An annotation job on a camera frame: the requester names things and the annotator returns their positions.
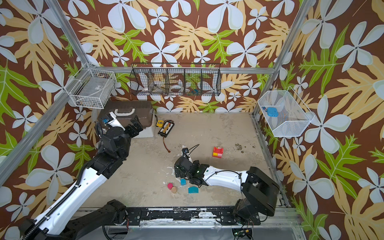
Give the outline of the red arch block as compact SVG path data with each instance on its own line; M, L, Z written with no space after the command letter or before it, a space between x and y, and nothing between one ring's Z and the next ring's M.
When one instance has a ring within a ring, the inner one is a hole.
M221 148L221 147L214 147L213 153L223 154L224 153L224 149Z

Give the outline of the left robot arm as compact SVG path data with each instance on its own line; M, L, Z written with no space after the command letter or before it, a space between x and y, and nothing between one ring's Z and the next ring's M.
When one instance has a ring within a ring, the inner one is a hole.
M20 226L24 240L77 240L99 226L111 224L125 211L125 206L113 200L99 212L76 220L71 218L92 193L105 183L129 156L131 140L143 131L139 117L122 126L112 112L102 120L109 129L103 132L100 123L101 146L97 154L81 168L74 184L46 211Z

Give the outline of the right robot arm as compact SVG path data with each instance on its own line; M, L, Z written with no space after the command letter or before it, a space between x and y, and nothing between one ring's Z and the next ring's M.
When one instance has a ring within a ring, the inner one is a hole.
M180 157L174 164L177 178L186 179L192 185L219 186L239 191L241 199L233 210L236 222L258 226L262 223L259 214L273 217L276 211L279 185L256 167L247 171L221 170L210 165L192 161L189 155Z

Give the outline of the teal arch block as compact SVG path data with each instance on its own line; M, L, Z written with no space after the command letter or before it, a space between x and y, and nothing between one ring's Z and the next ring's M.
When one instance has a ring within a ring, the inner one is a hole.
M188 188L188 193L189 194L198 194L199 193L199 188L198 187L189 187Z

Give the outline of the white box brown lid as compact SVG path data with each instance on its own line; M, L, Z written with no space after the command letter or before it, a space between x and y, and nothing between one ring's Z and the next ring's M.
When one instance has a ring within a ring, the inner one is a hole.
M155 114L149 101L108 101L104 109L98 115L98 122L104 129L109 129L102 124L102 117L109 112L117 116L117 120L126 127L131 124L131 119L139 117L144 130L137 136L138 138L152 138L155 135Z

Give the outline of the small yellow connector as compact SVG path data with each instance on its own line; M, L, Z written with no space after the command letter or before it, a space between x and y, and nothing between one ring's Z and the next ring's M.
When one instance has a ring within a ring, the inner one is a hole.
M162 128L163 125L164 125L164 121L162 121L162 120L158 120L157 123L156 123L156 126L157 126L158 128Z

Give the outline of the black charger board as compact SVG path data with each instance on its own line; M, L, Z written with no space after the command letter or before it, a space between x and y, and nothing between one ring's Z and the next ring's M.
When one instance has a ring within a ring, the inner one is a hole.
M163 137L163 138L166 138L169 135L169 133L171 132L174 125L175 125L175 122L172 120L164 121L163 126L160 128L160 130L158 132L158 135Z

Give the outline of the blue object in basket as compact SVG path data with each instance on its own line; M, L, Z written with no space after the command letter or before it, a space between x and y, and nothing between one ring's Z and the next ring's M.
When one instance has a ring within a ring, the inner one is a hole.
M267 108L267 115L269 117L276 118L276 117L278 117L279 112L278 112L278 110L276 108L269 107L269 108Z

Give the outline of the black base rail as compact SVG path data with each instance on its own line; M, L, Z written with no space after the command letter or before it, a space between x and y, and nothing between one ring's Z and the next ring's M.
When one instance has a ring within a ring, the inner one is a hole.
M172 208L125 208L113 218L116 226L144 226L150 224L213 224L220 226L258 226L261 220L258 213L241 215L234 206L224 207L172 207Z

